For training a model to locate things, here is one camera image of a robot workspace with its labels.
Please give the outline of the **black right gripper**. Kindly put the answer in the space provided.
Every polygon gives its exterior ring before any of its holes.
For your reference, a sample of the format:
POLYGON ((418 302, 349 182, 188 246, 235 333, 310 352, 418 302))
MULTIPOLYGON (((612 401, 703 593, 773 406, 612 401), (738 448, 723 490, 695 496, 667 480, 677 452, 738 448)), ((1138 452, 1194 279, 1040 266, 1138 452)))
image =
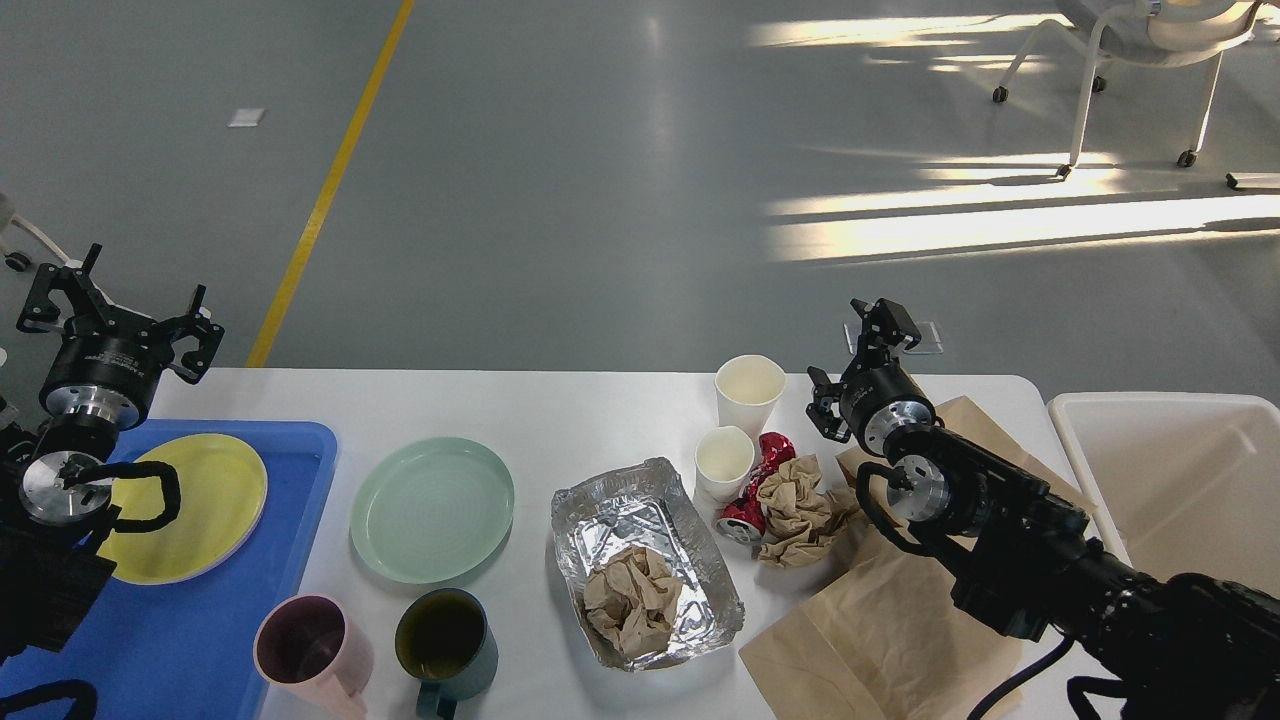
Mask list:
POLYGON ((888 299, 873 304, 852 299, 861 320, 851 375, 832 380, 826 370, 809 366, 812 401, 806 416, 819 434, 849 442, 849 429, 868 454, 883 454, 888 437, 904 427, 934 424, 934 406, 900 364, 900 355, 915 348, 922 333, 908 310, 888 299))

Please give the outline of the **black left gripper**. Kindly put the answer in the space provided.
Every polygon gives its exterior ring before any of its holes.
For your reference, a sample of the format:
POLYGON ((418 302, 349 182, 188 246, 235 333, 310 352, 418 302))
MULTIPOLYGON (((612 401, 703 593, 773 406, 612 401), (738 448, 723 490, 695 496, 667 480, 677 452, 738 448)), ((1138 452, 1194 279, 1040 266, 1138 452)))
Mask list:
MULTIPOLYGON (((113 328, 111 304, 91 277, 101 251, 101 243, 91 243, 76 266, 42 264, 15 328, 31 334, 113 328)), ((52 416, 79 414, 105 421, 143 421, 166 369, 191 386, 198 384, 225 334, 205 311, 206 291, 205 284, 197 284, 186 313, 155 323, 152 338, 64 337, 40 391, 44 410, 52 416)))

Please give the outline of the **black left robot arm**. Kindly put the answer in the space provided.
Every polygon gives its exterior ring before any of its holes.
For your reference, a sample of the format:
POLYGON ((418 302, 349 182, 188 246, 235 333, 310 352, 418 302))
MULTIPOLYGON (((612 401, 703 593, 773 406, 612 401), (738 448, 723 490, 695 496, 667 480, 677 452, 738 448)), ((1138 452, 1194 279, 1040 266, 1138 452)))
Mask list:
POLYGON ((4 659, 61 651, 116 570, 100 553, 105 541, 179 516, 174 466, 111 454, 147 419, 164 372, 198 383, 224 336, 204 313, 204 286, 163 320, 115 305, 91 277, 100 251, 93 243, 78 264, 44 264, 15 324, 61 345, 38 392, 44 424, 27 430, 3 405, 4 659))

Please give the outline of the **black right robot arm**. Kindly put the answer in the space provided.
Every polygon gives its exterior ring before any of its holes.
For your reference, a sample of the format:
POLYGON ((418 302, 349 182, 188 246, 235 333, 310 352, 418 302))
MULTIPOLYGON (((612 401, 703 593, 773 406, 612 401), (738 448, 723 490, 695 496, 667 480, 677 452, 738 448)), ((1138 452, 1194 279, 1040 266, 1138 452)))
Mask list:
POLYGON ((1160 582, 1085 537, 1085 511, 1014 462, 950 430, 902 369, 920 340, 906 309, 851 301, 861 329, 837 380, 817 366, 806 415, 870 455, 854 477, 858 505, 895 547, 936 559, 954 577, 956 609, 1001 635, 1061 643, 992 689, 995 705, 1079 644, 1110 678, 1074 676, 1079 719, 1091 697, 1123 701, 1125 719, 1275 719, 1277 600, 1198 573, 1160 582))

